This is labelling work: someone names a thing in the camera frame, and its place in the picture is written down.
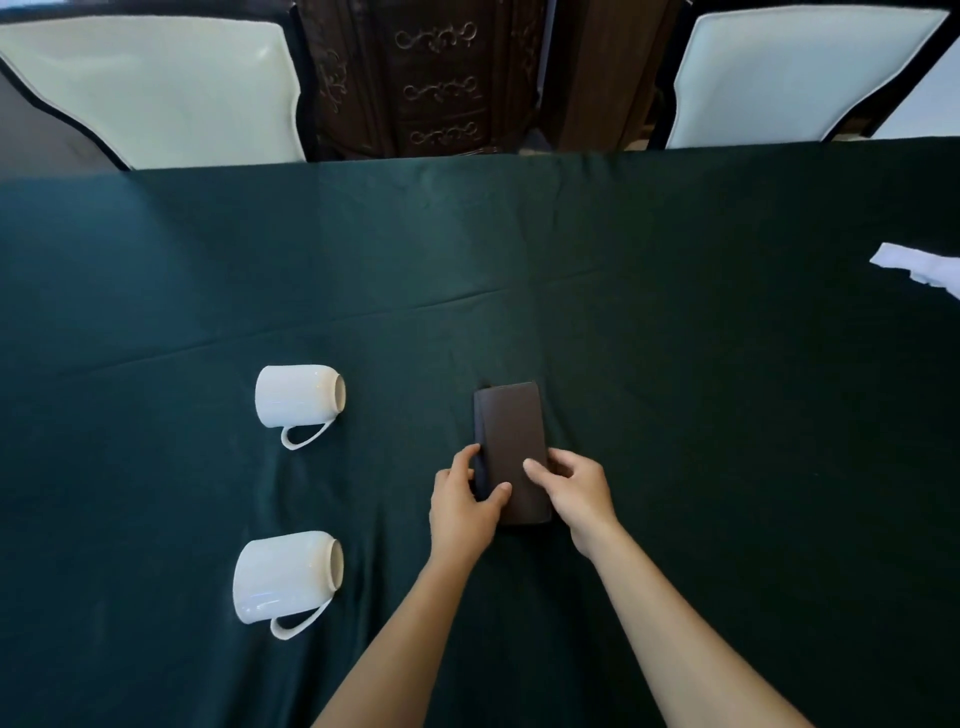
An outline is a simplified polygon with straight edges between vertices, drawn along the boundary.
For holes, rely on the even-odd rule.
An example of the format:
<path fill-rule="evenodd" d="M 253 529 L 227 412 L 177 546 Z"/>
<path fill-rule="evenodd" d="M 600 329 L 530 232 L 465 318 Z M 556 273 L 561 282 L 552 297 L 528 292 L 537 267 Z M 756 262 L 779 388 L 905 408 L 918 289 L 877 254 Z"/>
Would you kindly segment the person's right forearm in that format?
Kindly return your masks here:
<path fill-rule="evenodd" d="M 668 728 L 813 728 L 616 520 L 581 536 Z"/>

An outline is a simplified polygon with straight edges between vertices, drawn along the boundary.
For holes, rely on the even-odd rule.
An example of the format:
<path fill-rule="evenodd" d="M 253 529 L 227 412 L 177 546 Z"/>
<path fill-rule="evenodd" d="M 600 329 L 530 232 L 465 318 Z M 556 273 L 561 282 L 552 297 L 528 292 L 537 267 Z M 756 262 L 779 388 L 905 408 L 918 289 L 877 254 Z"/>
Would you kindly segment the person's left hand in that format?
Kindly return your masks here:
<path fill-rule="evenodd" d="M 431 549 L 428 568 L 433 572 L 467 575 L 494 539 L 498 524 L 479 512 L 470 482 L 471 462 L 481 450 L 472 443 L 457 452 L 450 467 L 436 472 L 430 498 Z"/>

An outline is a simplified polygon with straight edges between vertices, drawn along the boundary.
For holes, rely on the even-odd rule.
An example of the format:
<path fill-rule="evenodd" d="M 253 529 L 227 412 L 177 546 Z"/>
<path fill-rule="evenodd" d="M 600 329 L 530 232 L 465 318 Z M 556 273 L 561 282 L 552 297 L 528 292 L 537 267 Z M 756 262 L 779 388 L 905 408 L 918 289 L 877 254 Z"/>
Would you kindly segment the person's left forearm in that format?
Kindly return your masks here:
<path fill-rule="evenodd" d="M 424 728 L 474 552 L 431 555 L 310 728 Z"/>

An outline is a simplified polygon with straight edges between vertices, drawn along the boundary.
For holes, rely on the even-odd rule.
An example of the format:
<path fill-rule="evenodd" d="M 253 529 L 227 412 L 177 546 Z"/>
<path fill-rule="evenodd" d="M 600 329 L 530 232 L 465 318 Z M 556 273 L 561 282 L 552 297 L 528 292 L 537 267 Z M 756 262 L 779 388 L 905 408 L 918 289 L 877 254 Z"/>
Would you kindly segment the carved dark wooden cabinet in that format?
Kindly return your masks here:
<path fill-rule="evenodd" d="M 548 0 L 294 0 L 321 160 L 512 153 L 533 126 Z"/>

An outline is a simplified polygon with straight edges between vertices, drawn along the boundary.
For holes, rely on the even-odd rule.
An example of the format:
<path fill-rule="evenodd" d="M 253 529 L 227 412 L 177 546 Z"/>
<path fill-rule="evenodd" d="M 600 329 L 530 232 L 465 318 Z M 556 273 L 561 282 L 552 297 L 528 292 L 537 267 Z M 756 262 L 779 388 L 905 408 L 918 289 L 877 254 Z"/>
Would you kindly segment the white ceramic mug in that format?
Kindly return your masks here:
<path fill-rule="evenodd" d="M 255 383 L 254 405 L 260 423 L 281 429 L 288 451 L 299 450 L 324 434 L 346 408 L 347 387 L 342 374 L 325 365 L 266 366 Z M 318 427 L 306 440 L 293 442 L 290 432 Z"/>
<path fill-rule="evenodd" d="M 292 640 L 330 606 L 344 572 L 342 543 L 327 532 L 252 540 L 234 567 L 235 614 L 245 625 L 268 622 L 273 637 Z"/>

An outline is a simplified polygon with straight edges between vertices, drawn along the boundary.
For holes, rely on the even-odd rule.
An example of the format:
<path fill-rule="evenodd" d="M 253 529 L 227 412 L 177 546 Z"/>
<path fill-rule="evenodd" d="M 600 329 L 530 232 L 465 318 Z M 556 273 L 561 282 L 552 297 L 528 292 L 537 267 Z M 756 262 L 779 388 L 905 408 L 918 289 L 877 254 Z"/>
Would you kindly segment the dark green tablecloth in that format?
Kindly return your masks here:
<path fill-rule="evenodd" d="M 483 385 L 820 728 L 960 728 L 960 139 L 0 183 L 0 728 L 308 726 L 426 563 Z M 295 451 L 266 366 L 345 408 Z M 318 530 L 289 640 L 247 543 Z"/>

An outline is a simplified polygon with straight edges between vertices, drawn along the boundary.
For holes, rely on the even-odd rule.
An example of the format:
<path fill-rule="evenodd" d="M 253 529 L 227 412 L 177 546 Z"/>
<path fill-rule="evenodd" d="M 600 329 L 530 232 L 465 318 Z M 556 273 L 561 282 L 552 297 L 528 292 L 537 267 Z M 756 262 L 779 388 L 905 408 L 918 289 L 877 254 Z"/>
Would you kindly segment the white cloth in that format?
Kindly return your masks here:
<path fill-rule="evenodd" d="M 906 271 L 911 281 L 942 289 L 960 301 L 960 256 L 944 256 L 883 242 L 870 258 L 870 264 Z"/>

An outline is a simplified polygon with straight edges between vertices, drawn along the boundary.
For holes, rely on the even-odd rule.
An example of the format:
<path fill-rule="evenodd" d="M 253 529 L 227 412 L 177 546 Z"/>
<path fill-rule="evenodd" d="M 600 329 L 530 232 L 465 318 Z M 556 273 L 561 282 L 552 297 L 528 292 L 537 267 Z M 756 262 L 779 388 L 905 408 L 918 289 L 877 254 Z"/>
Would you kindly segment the person's right hand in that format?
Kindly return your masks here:
<path fill-rule="evenodd" d="M 563 491 L 552 505 L 569 527 L 578 552 L 595 563 L 623 530 L 604 468 L 584 455 L 556 447 L 549 448 L 547 455 L 545 466 L 564 477 Z"/>

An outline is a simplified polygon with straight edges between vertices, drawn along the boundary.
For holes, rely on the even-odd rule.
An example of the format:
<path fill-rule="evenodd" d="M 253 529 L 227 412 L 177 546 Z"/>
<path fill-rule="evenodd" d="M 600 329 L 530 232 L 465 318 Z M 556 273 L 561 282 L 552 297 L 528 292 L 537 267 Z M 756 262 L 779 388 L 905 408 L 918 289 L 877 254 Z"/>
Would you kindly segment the white upholstered chair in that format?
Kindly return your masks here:
<path fill-rule="evenodd" d="M 0 117 L 120 171 L 305 163 L 316 75 L 296 0 L 0 0 Z"/>
<path fill-rule="evenodd" d="M 960 0 L 681 0 L 649 151 L 866 137 L 960 41 Z"/>

